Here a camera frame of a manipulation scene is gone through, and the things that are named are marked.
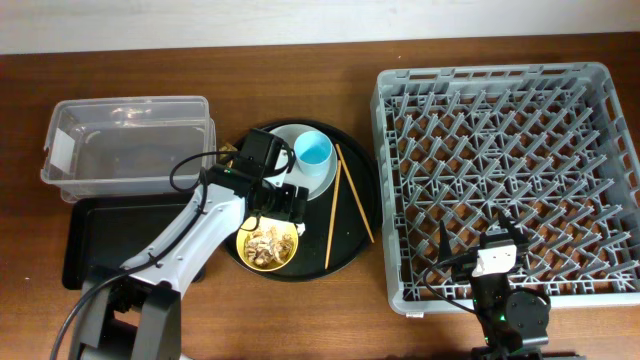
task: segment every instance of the cable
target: cable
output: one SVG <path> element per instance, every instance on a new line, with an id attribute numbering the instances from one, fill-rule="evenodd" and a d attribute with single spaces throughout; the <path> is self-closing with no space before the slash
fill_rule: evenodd
<path id="1" fill-rule="evenodd" d="M 431 291 L 431 293 L 433 293 L 433 295 L 435 295 L 437 298 L 439 298 L 441 300 L 444 300 L 444 301 L 448 302 L 449 304 L 451 304 L 451 305 L 453 305 L 453 306 L 455 306 L 455 307 L 457 307 L 459 309 L 462 309 L 462 310 L 464 310 L 464 311 L 466 311 L 468 313 L 471 313 L 471 314 L 477 316 L 478 314 L 475 312 L 475 310 L 470 309 L 470 308 L 458 303 L 457 301 L 453 301 L 453 300 L 447 298 L 444 295 L 441 295 L 438 291 L 436 291 L 436 289 L 434 289 L 431 285 L 429 285 L 429 282 L 427 281 L 427 277 L 429 276 L 429 274 L 431 274 L 432 271 L 434 271 L 434 270 L 436 270 L 436 269 L 438 269 L 440 267 L 443 267 L 443 266 L 446 266 L 446 265 L 450 265 L 451 263 L 453 263 L 456 260 L 458 260 L 459 258 L 461 258 L 463 255 L 464 254 L 456 255 L 456 256 L 454 256 L 452 258 L 449 258 L 447 260 L 444 260 L 444 261 L 441 261 L 439 263 L 435 263 L 434 265 L 431 265 L 431 267 L 429 267 L 424 272 L 424 275 L 422 276 L 422 282 L 424 283 L 424 286 L 426 286 L 426 288 L 429 289 L 429 291 Z"/>
<path id="2" fill-rule="evenodd" d="M 204 152 L 204 153 L 189 156 L 188 158 L 180 161 L 179 163 L 176 164 L 176 166 L 173 167 L 173 169 L 169 173 L 169 184 L 171 184 L 171 187 L 178 192 L 191 192 L 198 187 L 199 179 L 195 182 L 195 184 L 193 184 L 188 188 L 178 187 L 178 185 L 176 185 L 176 183 L 173 181 L 173 177 L 175 176 L 176 171 L 178 171 L 178 169 L 182 167 L 182 165 L 188 163 L 193 159 L 197 159 L 205 156 L 211 156 L 211 155 L 229 155 L 229 157 L 225 158 L 224 160 L 225 162 L 229 162 L 233 157 L 235 157 L 239 153 L 240 153 L 239 151 L 209 151 L 209 152 Z"/>
<path id="3" fill-rule="evenodd" d="M 196 156 L 191 156 L 190 158 L 187 158 L 186 160 L 183 160 L 180 163 L 178 163 L 173 168 L 173 170 L 171 171 L 171 175 L 169 176 L 169 181 L 171 182 L 171 186 L 173 186 L 176 190 L 178 190 L 178 188 L 174 186 L 175 184 L 173 184 L 173 175 L 180 166 L 182 166 L 187 161 L 190 161 L 197 157 L 201 157 L 205 155 L 214 155 L 214 154 L 211 154 L 211 153 L 198 154 Z M 178 245 L 178 243 L 180 243 L 180 241 L 187 235 L 187 233 L 198 221 L 198 218 L 200 217 L 200 215 L 204 213 L 204 206 L 207 201 L 207 189 L 209 186 L 209 181 L 207 179 L 207 172 L 204 168 L 200 168 L 198 181 L 196 181 L 196 184 L 193 188 L 195 189 L 195 187 L 197 187 L 199 183 L 202 183 L 203 185 L 202 199 L 200 200 L 200 206 L 198 207 L 198 211 L 196 211 L 196 215 L 193 216 L 193 218 L 187 224 L 187 226 L 185 226 L 185 228 L 180 232 L 180 234 L 178 234 L 178 236 L 176 236 L 176 238 L 171 242 L 171 244 L 169 244 L 169 246 L 167 246 L 162 252 L 160 252 L 160 254 L 158 254 L 157 256 L 151 256 L 151 254 L 149 254 L 150 259 L 148 262 L 139 266 L 132 267 L 130 269 L 123 270 L 122 272 L 114 275 L 113 277 L 106 279 L 103 282 L 93 286 L 91 289 L 89 289 L 89 291 L 87 291 L 84 295 L 82 295 L 82 297 L 80 298 L 80 300 L 78 300 L 78 302 L 75 304 L 73 309 L 71 309 L 71 312 L 67 316 L 67 319 L 64 321 L 64 323 L 62 323 L 62 327 L 60 328 L 60 331 L 58 331 L 56 340 L 53 343 L 53 348 L 51 349 L 51 355 L 49 356 L 50 360 L 56 360 L 56 358 L 58 357 L 58 351 L 60 351 L 60 345 L 62 344 L 62 339 L 64 338 L 65 333 L 69 329 L 69 326 L 73 322 L 73 319 L 76 317 L 76 315 L 78 315 L 78 312 L 80 312 L 80 309 L 82 309 L 82 307 L 89 300 L 91 300 L 94 296 L 96 296 L 98 292 L 100 292 L 102 289 L 115 283 L 116 281 L 119 281 L 139 271 L 148 269 L 151 266 L 154 266 L 154 265 L 158 266 L 158 263 L 160 262 L 160 260 L 162 260 L 162 258 L 167 256 L 167 254 L 169 254 L 171 250 L 173 250 L 173 248 L 175 248 Z"/>
<path id="4" fill-rule="evenodd" d="M 278 144 L 280 144 L 280 146 L 282 148 L 284 148 L 284 150 L 287 152 L 287 164 L 284 165 L 283 167 L 279 168 L 279 169 L 274 169 L 272 172 L 270 173 L 266 173 L 264 174 L 264 177 L 273 177 L 273 176 L 278 176 L 280 174 L 282 174 L 283 172 L 287 172 L 290 173 L 291 170 L 293 169 L 293 165 L 296 162 L 296 153 L 295 151 L 289 146 L 289 144 L 282 140 L 279 137 L 275 137 L 274 138 L 274 142 L 277 142 Z"/>
<path id="5" fill-rule="evenodd" d="M 270 190 L 275 190 L 276 187 L 270 183 L 269 181 L 262 179 L 262 185 L 266 185 L 266 187 L 269 187 Z M 267 213 L 271 211 L 271 209 L 273 209 L 273 207 L 275 206 L 275 199 L 273 198 L 269 198 L 269 206 L 267 207 Z M 262 210 L 258 210 L 258 213 L 256 214 L 256 225 L 253 227 L 253 229 L 245 229 L 243 227 L 240 227 L 240 230 L 244 230 L 247 232 L 253 232 L 258 230 L 258 228 L 260 227 L 260 219 L 262 218 Z"/>

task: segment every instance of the yellow bowl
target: yellow bowl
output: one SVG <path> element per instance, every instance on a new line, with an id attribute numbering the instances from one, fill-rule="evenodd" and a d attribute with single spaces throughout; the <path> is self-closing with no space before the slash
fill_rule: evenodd
<path id="1" fill-rule="evenodd" d="M 293 256 L 296 254 L 296 250 L 298 249 L 298 232 L 296 231 L 296 226 L 290 222 L 269 219 L 266 217 L 260 218 L 261 229 L 267 230 L 271 226 L 276 226 L 278 228 L 279 234 L 289 234 L 291 235 L 291 240 L 293 240 L 293 247 L 291 248 L 291 252 L 289 253 L 289 256 L 287 257 L 287 260 L 285 260 L 284 264 L 280 264 L 277 261 L 272 261 L 263 268 L 249 261 L 244 253 L 244 247 L 251 239 L 252 231 L 246 231 L 242 229 L 253 229 L 255 226 L 256 218 L 250 217 L 244 222 L 244 224 L 242 224 L 240 230 L 238 230 L 238 235 L 236 236 L 236 249 L 238 250 L 238 255 L 240 255 L 242 262 L 247 264 L 247 266 L 252 268 L 253 270 L 262 272 L 275 271 L 287 265 L 289 261 L 293 259 Z"/>

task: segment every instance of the blue cup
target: blue cup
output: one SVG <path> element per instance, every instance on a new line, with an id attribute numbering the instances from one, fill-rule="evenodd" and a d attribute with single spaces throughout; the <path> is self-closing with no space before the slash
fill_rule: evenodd
<path id="1" fill-rule="evenodd" d="M 298 136 L 293 150 L 300 171 L 307 176 L 320 176 L 329 170 L 333 144 L 320 131 L 307 131 Z"/>

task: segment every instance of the round black tray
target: round black tray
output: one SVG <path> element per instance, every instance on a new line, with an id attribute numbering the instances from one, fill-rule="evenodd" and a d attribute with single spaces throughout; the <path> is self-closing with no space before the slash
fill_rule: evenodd
<path id="1" fill-rule="evenodd" d="M 358 195 L 369 219 L 371 231 L 375 233 L 380 227 L 380 191 L 378 172 L 375 164 L 367 152 L 350 136 L 342 131 L 312 120 L 283 120 L 272 123 L 263 128 L 271 131 L 287 124 L 304 124 L 312 126 L 325 133 L 334 144 L 340 144 L 340 149 L 349 166 L 349 172 L 358 189 Z M 243 140 L 235 144 L 242 148 Z M 336 219 L 331 246 L 329 268 L 324 269 L 327 250 L 327 236 L 329 234 L 329 218 L 331 217 L 331 203 L 333 201 L 334 184 L 319 197 L 307 203 L 304 223 L 306 231 L 300 236 L 298 250 L 291 262 L 282 269 L 272 272 L 259 272 L 246 266 L 236 250 L 236 233 L 225 240 L 225 246 L 231 256 L 245 269 L 266 278 L 295 282 L 317 279 L 347 266 L 370 243 L 366 228 L 358 211 L 355 198 L 344 176 L 340 181 L 340 192 L 336 207 Z"/>

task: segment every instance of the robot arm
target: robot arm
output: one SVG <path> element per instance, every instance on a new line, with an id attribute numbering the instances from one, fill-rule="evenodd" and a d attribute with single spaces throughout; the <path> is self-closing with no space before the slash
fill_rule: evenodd
<path id="1" fill-rule="evenodd" d="M 231 168 L 207 170 L 178 217 L 119 272 L 98 268 L 89 274 L 83 293 L 93 297 L 86 295 L 91 300 L 78 312 L 69 359 L 182 358 L 180 301 L 213 251 L 249 216 L 302 222 L 309 191 L 282 184 L 295 161 L 286 143 L 254 129 L 236 155 Z M 112 283 L 118 274 L 122 280 Z M 131 309 L 141 313 L 138 327 L 114 316 Z M 52 358 L 60 342 L 61 335 Z"/>
<path id="2" fill-rule="evenodd" d="M 542 359 L 551 300 L 543 292 L 511 289 L 508 275 L 523 266 L 529 239 L 502 213 L 498 219 L 500 228 L 482 233 L 479 246 L 458 256 L 441 221 L 438 262 L 451 267 L 453 282 L 471 285 L 473 310 L 465 310 L 476 315 L 487 343 L 472 350 L 472 359 Z"/>
<path id="3" fill-rule="evenodd" d="M 132 278 L 151 285 L 165 283 L 184 297 L 191 280 L 213 251 L 237 231 L 245 219 L 245 199 L 235 195 L 233 190 L 210 184 L 207 195 L 203 214 L 182 241 L 157 266 L 132 274 Z M 149 261 L 150 256 L 158 256 L 199 211 L 202 196 L 202 186 L 199 186 L 180 215 L 145 250 L 127 260 L 122 267 L 139 266 Z"/>

